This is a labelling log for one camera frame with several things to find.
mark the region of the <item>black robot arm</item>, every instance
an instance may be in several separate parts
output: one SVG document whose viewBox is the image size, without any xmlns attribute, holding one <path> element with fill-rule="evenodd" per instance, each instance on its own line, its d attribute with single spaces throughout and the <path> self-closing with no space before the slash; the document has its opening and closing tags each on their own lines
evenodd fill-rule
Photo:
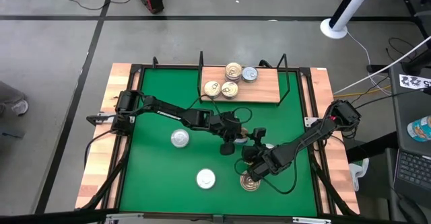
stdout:
<svg viewBox="0 0 431 224">
<path fill-rule="evenodd" d="M 142 106 L 133 110 L 137 100 Z M 180 121 L 191 130 L 204 130 L 221 137 L 224 144 L 220 147 L 222 155 L 233 154 L 235 139 L 241 139 L 241 123 L 234 112 L 221 112 L 214 115 L 212 110 L 181 108 L 158 100 L 154 96 L 146 96 L 142 91 L 122 91 L 115 108 L 116 116 L 112 122 L 111 130 L 120 135 L 129 135 L 132 130 L 130 117 L 143 113 L 156 113 Z"/>
<path fill-rule="evenodd" d="M 268 174 L 277 175 L 290 166 L 300 150 L 316 141 L 328 139 L 335 130 L 355 129 L 360 117 L 359 112 L 349 102 L 334 101 L 323 119 L 317 120 L 310 129 L 292 142 L 283 143 L 272 149 L 260 144 L 260 140 L 253 146 L 244 146 L 243 160 L 253 163 L 247 172 L 255 182 Z"/>
</svg>

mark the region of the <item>laptop keyboard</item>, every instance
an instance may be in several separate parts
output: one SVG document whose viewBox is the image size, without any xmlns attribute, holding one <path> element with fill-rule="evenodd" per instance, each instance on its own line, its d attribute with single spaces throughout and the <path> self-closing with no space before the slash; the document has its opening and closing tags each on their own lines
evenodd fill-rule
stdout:
<svg viewBox="0 0 431 224">
<path fill-rule="evenodd" d="M 431 190 L 431 160 L 400 151 L 397 177 Z"/>
</svg>

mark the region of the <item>wooden table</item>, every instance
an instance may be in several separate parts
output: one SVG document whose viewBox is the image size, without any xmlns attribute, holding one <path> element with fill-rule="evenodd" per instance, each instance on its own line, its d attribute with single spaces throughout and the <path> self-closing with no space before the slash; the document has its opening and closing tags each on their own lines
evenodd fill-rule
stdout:
<svg viewBox="0 0 431 224">
<path fill-rule="evenodd" d="M 104 94 L 101 112 L 113 113 L 115 104 L 117 103 L 117 97 L 121 90 L 125 90 L 127 82 L 129 80 L 129 74 L 131 69 L 130 63 L 114 63 L 109 75 L 108 84 Z M 329 83 L 328 72 L 325 68 L 310 68 L 310 74 L 312 79 L 312 86 L 314 89 L 314 97 L 317 105 L 317 111 L 319 117 L 323 117 L 327 106 L 333 101 L 333 94 L 331 84 Z M 308 84 L 306 78 L 302 77 L 302 84 L 306 102 L 307 115 L 312 116 L 311 100 L 308 93 Z M 137 88 L 137 80 L 134 81 L 132 89 Z M 109 130 L 110 124 L 101 124 L 96 127 L 94 136 L 97 136 L 107 130 Z M 333 133 L 334 136 L 342 138 L 340 132 Z M 97 141 L 94 141 L 87 160 L 87 166 L 84 170 L 81 186 L 76 201 L 75 207 L 82 207 L 91 199 L 91 197 L 97 192 L 99 187 L 105 181 L 110 160 L 112 156 L 112 150 L 114 146 L 115 135 L 107 134 Z M 327 146 L 325 147 L 325 153 L 327 156 L 327 164 L 329 167 L 329 175 L 331 183 L 338 191 L 339 195 L 344 201 L 347 202 L 348 206 L 359 213 L 358 201 L 356 200 L 356 194 L 352 184 L 352 178 L 350 176 L 349 164 L 345 154 L 344 145 L 337 139 L 329 138 Z M 119 155 L 123 154 L 122 148 L 119 151 Z M 114 198 L 117 193 L 118 177 L 112 184 L 110 190 L 110 198 L 108 200 L 108 208 L 114 206 Z M 323 204 L 323 212 L 329 213 L 329 205 L 327 201 L 327 195 L 325 187 L 319 181 L 321 190 L 321 199 Z"/>
</svg>

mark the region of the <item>wooden platform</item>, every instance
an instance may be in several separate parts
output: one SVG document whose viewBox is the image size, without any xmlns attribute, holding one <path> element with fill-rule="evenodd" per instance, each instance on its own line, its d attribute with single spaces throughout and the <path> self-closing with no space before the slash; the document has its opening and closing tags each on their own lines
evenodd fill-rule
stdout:
<svg viewBox="0 0 431 224">
<path fill-rule="evenodd" d="M 238 95 L 233 100 L 226 99 L 220 93 L 214 101 L 278 103 L 280 92 L 277 69 L 257 69 L 257 71 L 259 76 L 255 82 L 246 83 L 241 80 L 238 83 Z M 223 85 L 224 67 L 202 67 L 201 96 L 205 94 L 203 87 L 208 81 L 217 81 Z M 210 101 L 208 97 L 203 97 L 202 100 Z"/>
</svg>

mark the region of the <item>wooden board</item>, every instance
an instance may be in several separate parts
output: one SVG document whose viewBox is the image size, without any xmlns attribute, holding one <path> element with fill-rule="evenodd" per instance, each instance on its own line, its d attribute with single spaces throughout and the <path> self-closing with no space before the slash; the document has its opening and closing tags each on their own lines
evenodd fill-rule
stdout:
<svg viewBox="0 0 431 224">
<path fill-rule="evenodd" d="M 255 82 L 246 83 L 243 80 L 238 82 L 238 95 L 233 100 L 226 99 L 222 94 L 214 100 L 278 103 L 280 92 L 277 69 L 257 69 L 257 71 L 259 76 Z M 223 85 L 225 82 L 224 67 L 202 67 L 201 96 L 205 94 L 203 87 L 208 81 L 217 81 Z M 203 97 L 202 100 L 210 101 L 208 97 Z"/>
<path fill-rule="evenodd" d="M 333 94 L 331 84 L 329 83 L 328 72 L 325 68 L 310 68 L 312 84 L 314 89 L 314 96 L 317 103 L 317 112 L 319 117 L 323 117 L 329 104 L 333 101 Z M 302 84 L 304 87 L 304 95 L 306 102 L 307 115 L 312 116 L 311 103 L 308 93 L 308 85 L 305 76 L 302 76 Z M 333 136 L 342 139 L 339 131 L 333 133 Z M 353 187 L 352 177 L 350 176 L 349 163 L 347 162 L 347 155 L 345 154 L 344 144 L 336 138 L 330 137 L 325 147 L 325 153 L 329 168 L 329 176 L 331 183 L 347 203 L 349 208 L 355 213 L 359 214 L 358 201 Z M 321 159 L 319 153 L 314 153 L 317 161 L 320 163 Z M 325 186 L 319 180 L 319 189 L 321 191 L 321 198 L 323 203 L 323 212 L 329 213 L 329 205 Z M 341 211 L 337 207 L 337 214 L 341 215 Z"/>
<path fill-rule="evenodd" d="M 114 112 L 115 104 L 121 90 L 126 89 L 127 81 L 129 79 L 129 71 L 131 64 L 129 63 L 114 63 L 109 75 L 108 84 L 104 94 L 102 102 L 102 110 L 104 112 Z M 333 101 L 331 85 L 329 83 L 328 73 L 326 69 L 315 69 L 311 68 L 312 83 L 314 87 L 317 108 L 319 116 L 322 117 L 325 113 L 327 106 Z M 308 115 L 311 116 L 311 105 L 310 98 L 308 97 L 308 86 L 304 77 L 302 78 L 303 90 L 306 100 L 306 108 Z M 103 133 L 110 128 L 110 124 L 101 124 L 96 127 L 94 136 Z M 341 138 L 341 133 L 335 132 L 335 136 Z M 87 166 L 84 171 L 81 186 L 76 201 L 75 207 L 82 207 L 91 199 L 91 197 L 97 192 L 100 186 L 106 179 L 108 173 L 110 158 L 112 156 L 112 147 L 114 145 L 115 136 L 108 134 L 103 136 L 101 139 L 94 141 L 90 148 L 89 157 L 87 160 Z M 347 202 L 348 206 L 359 213 L 358 202 L 356 200 L 356 194 L 353 189 L 352 179 L 350 177 L 349 165 L 347 162 L 347 156 L 345 154 L 345 148 L 342 143 L 337 139 L 329 138 L 327 146 L 325 148 L 329 175 L 331 177 L 331 183 L 335 189 L 341 195 L 342 199 Z M 110 198 L 108 201 L 108 207 L 114 206 L 115 195 L 117 194 L 118 181 L 114 181 L 112 184 Z M 323 212 L 329 213 L 329 206 L 327 202 L 327 195 L 325 187 L 320 183 L 321 197 L 323 202 Z"/>
</svg>

